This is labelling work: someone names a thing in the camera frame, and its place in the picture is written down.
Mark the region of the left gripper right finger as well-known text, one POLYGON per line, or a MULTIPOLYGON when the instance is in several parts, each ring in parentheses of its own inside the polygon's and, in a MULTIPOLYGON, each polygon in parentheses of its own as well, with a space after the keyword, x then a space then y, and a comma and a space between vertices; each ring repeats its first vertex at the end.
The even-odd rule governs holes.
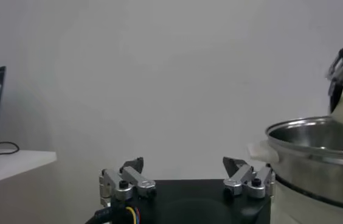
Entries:
POLYGON ((275 173, 270 165, 256 171, 242 159, 223 158, 228 177, 223 180, 226 198, 239 197, 243 193, 253 199, 274 196, 275 173))

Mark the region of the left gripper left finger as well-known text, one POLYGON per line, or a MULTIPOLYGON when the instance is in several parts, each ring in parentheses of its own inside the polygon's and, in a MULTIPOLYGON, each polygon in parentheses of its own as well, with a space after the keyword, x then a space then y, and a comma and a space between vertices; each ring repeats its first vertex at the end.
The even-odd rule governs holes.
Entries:
POLYGON ((128 201, 134 197, 154 199, 157 195, 155 180, 145 178, 142 175, 144 158, 125 161, 122 167, 116 171, 103 169, 99 175, 100 204, 103 207, 112 205, 112 200, 128 201))

